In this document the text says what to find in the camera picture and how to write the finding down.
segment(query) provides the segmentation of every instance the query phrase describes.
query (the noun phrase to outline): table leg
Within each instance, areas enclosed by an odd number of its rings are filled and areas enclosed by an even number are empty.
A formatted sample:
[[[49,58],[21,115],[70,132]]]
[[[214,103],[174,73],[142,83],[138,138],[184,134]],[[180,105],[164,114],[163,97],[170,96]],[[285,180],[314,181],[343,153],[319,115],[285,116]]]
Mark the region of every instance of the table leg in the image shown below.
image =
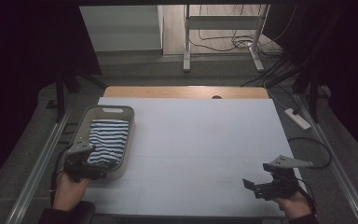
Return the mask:
[[[186,5],[186,26],[185,26],[185,53],[183,56],[183,70],[190,71],[190,5]]]
[[[252,59],[255,63],[255,69],[257,72],[264,72],[264,66],[260,61],[257,53],[257,43],[261,35],[261,30],[263,29],[264,21],[266,20],[267,11],[269,10],[269,5],[265,5],[263,11],[260,14],[260,20],[258,21],[257,28],[255,30],[255,37],[252,44],[249,45],[249,52],[251,53]]]

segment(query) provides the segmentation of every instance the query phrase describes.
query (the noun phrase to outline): white power strip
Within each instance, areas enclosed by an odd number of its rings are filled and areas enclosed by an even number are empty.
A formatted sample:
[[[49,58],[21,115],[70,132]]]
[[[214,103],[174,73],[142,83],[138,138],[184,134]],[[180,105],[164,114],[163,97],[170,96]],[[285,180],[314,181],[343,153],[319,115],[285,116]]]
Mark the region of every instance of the white power strip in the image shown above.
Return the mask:
[[[301,118],[301,116],[299,116],[298,114],[296,115],[293,114],[292,108],[288,108],[287,110],[284,111],[284,113],[290,119],[292,119],[298,126],[300,126],[302,130],[306,131],[310,128],[310,125],[303,118]]]

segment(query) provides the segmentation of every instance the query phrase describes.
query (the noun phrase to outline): striped cloth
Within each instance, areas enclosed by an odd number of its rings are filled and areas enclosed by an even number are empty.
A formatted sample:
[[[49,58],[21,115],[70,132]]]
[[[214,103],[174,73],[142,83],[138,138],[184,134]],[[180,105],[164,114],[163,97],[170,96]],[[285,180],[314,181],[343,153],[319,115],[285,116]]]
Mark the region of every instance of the striped cloth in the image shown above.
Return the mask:
[[[120,164],[126,146],[129,122],[119,119],[94,119],[89,131],[89,144],[96,146],[89,163]]]

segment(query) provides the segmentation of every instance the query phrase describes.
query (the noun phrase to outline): human hand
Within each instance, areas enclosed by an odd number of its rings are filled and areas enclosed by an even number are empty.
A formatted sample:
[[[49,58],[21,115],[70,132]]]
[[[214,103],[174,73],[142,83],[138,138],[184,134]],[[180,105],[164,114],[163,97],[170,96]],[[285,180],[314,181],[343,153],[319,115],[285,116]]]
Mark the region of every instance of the human hand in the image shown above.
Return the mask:
[[[307,199],[299,192],[290,198],[276,198],[272,201],[279,205],[289,219],[312,214]]]
[[[62,211],[72,211],[83,198],[89,179],[82,179],[76,183],[66,172],[57,177],[57,190],[53,208]]]

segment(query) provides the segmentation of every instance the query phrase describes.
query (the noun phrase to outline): wooden edge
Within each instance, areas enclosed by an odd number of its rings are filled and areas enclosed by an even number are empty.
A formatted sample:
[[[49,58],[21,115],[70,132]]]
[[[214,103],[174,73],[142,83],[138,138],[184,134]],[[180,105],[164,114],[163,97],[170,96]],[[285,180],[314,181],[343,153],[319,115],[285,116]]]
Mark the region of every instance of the wooden edge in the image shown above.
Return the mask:
[[[134,87],[115,86],[106,88],[103,97],[130,98],[200,98],[212,99],[269,99],[264,88],[260,87]]]

